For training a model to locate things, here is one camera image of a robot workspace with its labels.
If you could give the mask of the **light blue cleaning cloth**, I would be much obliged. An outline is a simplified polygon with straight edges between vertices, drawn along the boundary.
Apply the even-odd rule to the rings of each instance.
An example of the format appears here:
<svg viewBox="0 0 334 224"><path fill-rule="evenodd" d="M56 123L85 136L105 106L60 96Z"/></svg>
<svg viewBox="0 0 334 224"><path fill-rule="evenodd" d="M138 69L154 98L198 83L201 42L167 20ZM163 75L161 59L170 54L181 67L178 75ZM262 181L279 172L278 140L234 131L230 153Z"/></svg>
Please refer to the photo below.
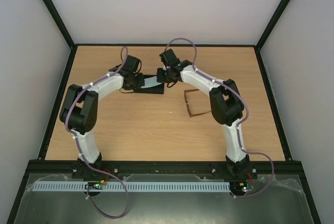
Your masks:
<svg viewBox="0 0 334 224"><path fill-rule="evenodd" d="M141 86L141 89L155 87L155 86L158 86L159 84L160 83L157 82L157 77L156 76L147 77L147 78L144 78L144 85Z"/></svg>

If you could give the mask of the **black sunglasses case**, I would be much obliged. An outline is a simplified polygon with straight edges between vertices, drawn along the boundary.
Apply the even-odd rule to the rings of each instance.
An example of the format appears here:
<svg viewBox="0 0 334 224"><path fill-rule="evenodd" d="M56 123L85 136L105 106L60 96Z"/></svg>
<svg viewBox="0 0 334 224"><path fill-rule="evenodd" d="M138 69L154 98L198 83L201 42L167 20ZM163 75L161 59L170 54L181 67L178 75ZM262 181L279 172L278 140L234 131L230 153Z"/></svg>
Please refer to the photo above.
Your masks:
<svg viewBox="0 0 334 224"><path fill-rule="evenodd" d="M144 78L152 77L156 75L144 75ZM145 93L145 94L156 94L163 95L164 94L164 83L160 83L158 86L146 88L146 89L136 89L134 93Z"/></svg>

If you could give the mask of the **brown translucent sunglasses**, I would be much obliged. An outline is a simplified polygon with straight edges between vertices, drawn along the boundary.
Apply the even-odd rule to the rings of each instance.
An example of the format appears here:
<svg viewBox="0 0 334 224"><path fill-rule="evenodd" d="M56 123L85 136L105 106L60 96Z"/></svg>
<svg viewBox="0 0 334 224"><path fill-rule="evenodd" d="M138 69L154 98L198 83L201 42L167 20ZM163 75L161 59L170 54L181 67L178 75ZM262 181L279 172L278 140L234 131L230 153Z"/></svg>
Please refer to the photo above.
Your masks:
<svg viewBox="0 0 334 224"><path fill-rule="evenodd" d="M187 114L190 118L206 115L206 114L209 114L211 112L210 110L200 111L200 112L196 111L196 108L195 108L195 106L192 105L192 103L190 101L190 97L189 97L189 95L191 93L195 93L195 92L199 92L199 89L184 90L184 102L185 102L185 105L186 105Z"/></svg>

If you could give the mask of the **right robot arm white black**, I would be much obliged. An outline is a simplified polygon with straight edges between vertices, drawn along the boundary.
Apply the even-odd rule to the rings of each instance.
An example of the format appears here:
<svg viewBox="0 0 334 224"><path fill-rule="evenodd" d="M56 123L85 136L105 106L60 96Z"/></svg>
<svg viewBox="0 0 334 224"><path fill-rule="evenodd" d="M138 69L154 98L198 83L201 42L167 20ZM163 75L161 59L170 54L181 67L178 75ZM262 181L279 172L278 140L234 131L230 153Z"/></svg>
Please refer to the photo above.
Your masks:
<svg viewBox="0 0 334 224"><path fill-rule="evenodd" d="M224 81L212 77L189 60L180 61L171 49L161 53L160 60L164 67L157 69L158 82L184 82L209 97L211 114L223 128L228 173L234 178L239 178L249 165L249 155L244 147L241 129L245 105L236 83L231 79Z"/></svg>

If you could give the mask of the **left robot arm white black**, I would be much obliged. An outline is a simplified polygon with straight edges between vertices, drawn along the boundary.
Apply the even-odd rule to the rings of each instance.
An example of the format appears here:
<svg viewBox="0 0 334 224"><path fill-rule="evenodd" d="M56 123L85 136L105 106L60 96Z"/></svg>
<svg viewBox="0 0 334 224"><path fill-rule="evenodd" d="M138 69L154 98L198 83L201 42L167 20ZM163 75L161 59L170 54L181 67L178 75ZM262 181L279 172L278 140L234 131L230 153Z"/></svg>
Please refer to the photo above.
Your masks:
<svg viewBox="0 0 334 224"><path fill-rule="evenodd" d="M101 78L83 86L72 84L68 87L59 119L72 134L79 151L78 160L84 168L109 175L102 169L102 155L93 132L99 101L122 88L134 90L142 87L145 82L140 71L141 60L127 55L121 64L111 68Z"/></svg>

